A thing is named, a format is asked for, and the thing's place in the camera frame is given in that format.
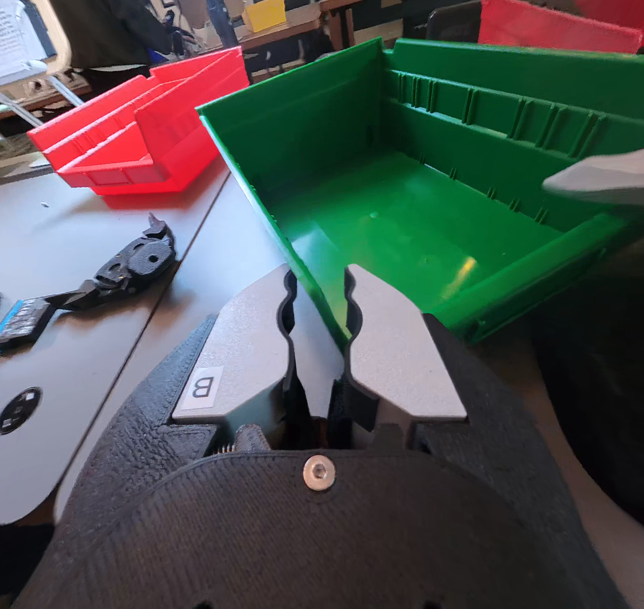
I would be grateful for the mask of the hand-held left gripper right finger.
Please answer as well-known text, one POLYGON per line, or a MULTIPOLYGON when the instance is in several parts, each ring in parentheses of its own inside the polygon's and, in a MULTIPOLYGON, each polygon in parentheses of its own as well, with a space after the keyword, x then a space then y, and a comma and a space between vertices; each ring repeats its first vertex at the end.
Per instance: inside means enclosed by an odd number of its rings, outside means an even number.
POLYGON ((423 313, 357 264, 344 270, 344 372, 332 389, 328 442, 375 442, 392 426, 413 442, 420 424, 466 423, 468 413, 423 313))

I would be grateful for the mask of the red plastic bin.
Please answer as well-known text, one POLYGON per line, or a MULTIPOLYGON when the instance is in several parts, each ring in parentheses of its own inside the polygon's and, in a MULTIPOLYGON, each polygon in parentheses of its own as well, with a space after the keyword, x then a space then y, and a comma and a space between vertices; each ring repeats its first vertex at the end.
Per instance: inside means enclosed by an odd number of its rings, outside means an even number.
POLYGON ((479 43, 643 53, 643 0, 480 0, 479 43))

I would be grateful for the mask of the black office chair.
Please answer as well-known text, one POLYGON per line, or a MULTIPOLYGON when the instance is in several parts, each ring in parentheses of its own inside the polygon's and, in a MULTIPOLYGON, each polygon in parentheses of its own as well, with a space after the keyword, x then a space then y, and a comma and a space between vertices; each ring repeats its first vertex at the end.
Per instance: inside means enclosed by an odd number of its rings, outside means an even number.
POLYGON ((426 24, 426 39, 438 42, 478 43, 481 12, 480 0, 433 10, 426 24))

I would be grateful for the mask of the yellow plastic bin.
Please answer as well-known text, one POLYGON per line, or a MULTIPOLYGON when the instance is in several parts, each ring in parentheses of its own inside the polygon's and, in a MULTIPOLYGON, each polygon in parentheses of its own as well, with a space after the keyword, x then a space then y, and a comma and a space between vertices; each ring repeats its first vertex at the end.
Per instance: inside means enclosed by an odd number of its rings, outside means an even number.
POLYGON ((285 24, 285 0, 262 0, 247 5, 242 19, 245 27, 253 34, 285 24))

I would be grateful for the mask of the green plastic bin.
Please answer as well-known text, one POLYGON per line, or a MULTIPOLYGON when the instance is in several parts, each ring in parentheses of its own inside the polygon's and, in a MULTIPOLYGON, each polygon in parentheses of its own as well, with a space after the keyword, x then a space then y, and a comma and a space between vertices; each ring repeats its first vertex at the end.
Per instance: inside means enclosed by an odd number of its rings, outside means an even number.
POLYGON ((197 106, 340 348, 359 265, 477 342, 643 235, 546 192, 643 148, 643 56, 381 39, 197 106))

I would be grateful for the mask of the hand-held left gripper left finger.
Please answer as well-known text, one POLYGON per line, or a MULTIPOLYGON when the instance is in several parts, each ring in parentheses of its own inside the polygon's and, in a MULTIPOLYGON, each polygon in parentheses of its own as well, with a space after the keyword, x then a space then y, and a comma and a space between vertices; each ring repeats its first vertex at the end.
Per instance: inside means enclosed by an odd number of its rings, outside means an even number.
POLYGON ((296 372, 294 300, 287 264, 220 310, 171 414, 175 424, 215 425, 217 444, 259 431, 265 444, 306 444, 309 406, 296 372))

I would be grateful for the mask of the round black table marker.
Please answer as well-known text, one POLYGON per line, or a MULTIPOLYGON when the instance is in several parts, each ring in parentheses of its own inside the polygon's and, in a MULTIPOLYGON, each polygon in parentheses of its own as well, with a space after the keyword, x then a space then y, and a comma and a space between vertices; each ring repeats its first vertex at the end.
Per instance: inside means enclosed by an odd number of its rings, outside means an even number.
POLYGON ((36 411, 42 398, 39 387, 26 388, 14 396, 1 411, 1 435, 8 435, 20 428, 36 411))

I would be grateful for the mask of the nested red plastic bins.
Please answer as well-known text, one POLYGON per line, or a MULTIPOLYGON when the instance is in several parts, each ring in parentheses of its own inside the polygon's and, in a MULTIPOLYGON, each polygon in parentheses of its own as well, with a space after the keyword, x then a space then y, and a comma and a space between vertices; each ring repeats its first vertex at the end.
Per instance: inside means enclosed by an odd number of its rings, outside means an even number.
POLYGON ((218 157, 196 108, 248 87, 241 46, 156 66, 28 131, 70 187, 181 193, 218 157))

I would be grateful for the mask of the black printed gripper part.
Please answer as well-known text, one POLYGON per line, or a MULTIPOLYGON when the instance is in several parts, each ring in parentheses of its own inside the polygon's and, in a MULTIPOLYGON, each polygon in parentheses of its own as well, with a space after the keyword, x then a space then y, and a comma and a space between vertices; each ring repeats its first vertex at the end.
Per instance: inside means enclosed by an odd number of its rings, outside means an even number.
POLYGON ((148 215, 149 227, 74 291, 46 296, 58 310, 81 312, 145 291, 176 260, 175 239, 164 220, 148 215))

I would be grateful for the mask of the white instruction board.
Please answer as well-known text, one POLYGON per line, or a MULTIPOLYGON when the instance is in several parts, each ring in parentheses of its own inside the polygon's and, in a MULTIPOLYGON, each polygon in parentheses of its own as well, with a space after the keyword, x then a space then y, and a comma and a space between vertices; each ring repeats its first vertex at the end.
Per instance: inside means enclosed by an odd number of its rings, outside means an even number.
POLYGON ((50 0, 1 0, 2 87, 70 65, 71 45, 50 0))

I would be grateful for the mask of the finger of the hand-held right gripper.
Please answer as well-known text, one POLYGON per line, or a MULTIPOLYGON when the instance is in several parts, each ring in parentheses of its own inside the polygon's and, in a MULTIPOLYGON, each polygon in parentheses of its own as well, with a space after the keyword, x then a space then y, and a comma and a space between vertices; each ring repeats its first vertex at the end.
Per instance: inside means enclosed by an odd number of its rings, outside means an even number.
POLYGON ((643 150, 587 157, 544 179, 542 188, 582 202, 643 205, 643 150))

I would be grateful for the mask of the dark blue pole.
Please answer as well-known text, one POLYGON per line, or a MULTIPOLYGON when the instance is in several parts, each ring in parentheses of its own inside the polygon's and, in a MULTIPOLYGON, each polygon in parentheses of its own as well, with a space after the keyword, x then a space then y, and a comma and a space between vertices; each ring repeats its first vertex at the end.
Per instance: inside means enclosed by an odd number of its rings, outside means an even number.
POLYGON ((218 34, 225 49, 238 46, 234 27, 230 21, 229 13, 224 0, 205 0, 209 19, 218 34))

